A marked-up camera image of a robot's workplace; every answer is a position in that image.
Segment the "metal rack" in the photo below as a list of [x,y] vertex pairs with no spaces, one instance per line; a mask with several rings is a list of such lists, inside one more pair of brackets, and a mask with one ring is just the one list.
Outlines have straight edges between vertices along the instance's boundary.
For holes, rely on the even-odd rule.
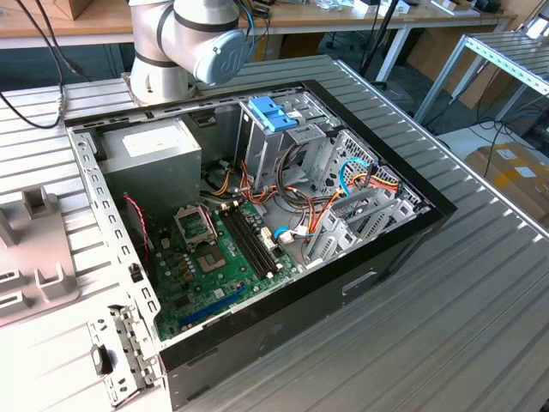
[[[549,234],[341,62],[249,64],[205,94],[315,78],[458,210],[392,278],[190,403],[186,410],[537,410],[549,394]],[[68,86],[69,116],[133,106],[122,81]],[[8,94],[36,121],[55,88]],[[3,410],[111,410],[86,322],[127,298],[62,128],[0,107],[0,196],[41,183],[61,199],[81,297],[0,328]],[[122,411],[171,410],[161,388]]]
[[483,60],[495,64],[522,82],[496,120],[500,120],[509,111],[527,88],[532,88],[542,95],[549,94],[548,44],[540,40],[532,40],[520,32],[464,34],[416,112],[414,120],[418,123],[425,119],[466,49],[477,53],[478,57],[455,89],[454,96],[468,85]]

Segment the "ram slot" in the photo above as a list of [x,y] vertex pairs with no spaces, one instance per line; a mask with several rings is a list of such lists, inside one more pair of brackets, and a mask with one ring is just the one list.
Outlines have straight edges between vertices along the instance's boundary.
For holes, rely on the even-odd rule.
[[238,211],[221,215],[221,220],[259,279],[264,279],[269,272],[277,271],[275,261],[263,248],[245,218]]

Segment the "open computer tower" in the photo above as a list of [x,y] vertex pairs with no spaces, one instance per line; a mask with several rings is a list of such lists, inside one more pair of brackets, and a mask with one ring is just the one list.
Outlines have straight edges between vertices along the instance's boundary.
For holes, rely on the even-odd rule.
[[118,406],[172,407],[394,274],[455,206],[317,82],[67,121],[130,303],[88,328]]

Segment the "workbench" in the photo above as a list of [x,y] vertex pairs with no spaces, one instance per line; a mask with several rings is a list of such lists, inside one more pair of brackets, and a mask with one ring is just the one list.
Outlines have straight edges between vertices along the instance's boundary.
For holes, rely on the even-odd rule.
[[[459,209],[397,274],[184,410],[538,410],[549,394],[547,232],[340,61],[248,64],[222,87],[199,88],[311,78]],[[71,117],[134,105],[121,80],[67,89]],[[34,121],[54,117],[55,87],[7,95]],[[42,184],[59,197],[81,291],[71,304],[0,328],[2,410],[111,410],[86,322],[127,297],[69,140],[62,127],[30,129],[2,106],[0,146],[1,196]],[[121,410],[171,409],[156,388]]]
[[[0,15],[0,49],[44,47],[44,41],[20,11],[6,10]],[[419,27],[470,27],[495,26],[494,32],[503,32],[516,15],[482,13],[478,16],[453,16],[431,5],[430,0],[421,0],[421,5],[412,7],[406,15],[394,15],[388,29],[397,33],[377,81],[384,82],[395,65],[410,31]],[[376,28],[382,22],[377,19]],[[327,33],[355,30],[371,30],[374,14],[359,13],[345,7],[341,11],[327,11],[312,1],[307,4],[275,3],[271,7],[269,34]],[[38,24],[45,28],[42,19]],[[94,0],[76,21],[52,20],[51,24],[60,45],[96,45],[133,42],[130,8],[126,0]],[[240,19],[240,26],[247,29],[247,21]],[[256,19],[257,35],[262,35],[265,22]]]

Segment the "blue cable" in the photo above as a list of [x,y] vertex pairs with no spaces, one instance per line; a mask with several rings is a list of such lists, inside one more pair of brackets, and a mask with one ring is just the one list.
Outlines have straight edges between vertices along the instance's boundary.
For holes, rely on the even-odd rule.
[[278,237],[283,234],[284,232],[287,232],[288,230],[290,230],[289,227],[281,227],[280,229],[277,229],[276,232],[274,232],[273,234],[273,237],[275,239],[278,239]]
[[349,191],[349,189],[347,188],[347,184],[345,183],[345,173],[344,172],[345,172],[345,166],[348,163],[351,163],[352,161],[354,161],[356,163],[359,163],[360,165],[364,166],[366,169],[368,167],[370,167],[370,165],[368,163],[366,163],[362,159],[359,159],[358,157],[353,157],[352,159],[347,159],[346,161],[343,162],[343,165],[341,166],[341,169],[340,169],[340,186],[344,190],[344,192],[347,194],[347,196],[349,196],[351,194],[351,192]]
[[243,4],[240,4],[240,6],[242,7],[242,9],[244,9],[246,14],[248,15],[248,22],[250,23],[250,26],[251,26],[251,49],[250,49],[250,52],[248,53],[248,58],[249,58],[251,56],[251,53],[254,51],[254,48],[256,47],[256,25],[254,24],[254,19],[251,16],[250,11]]

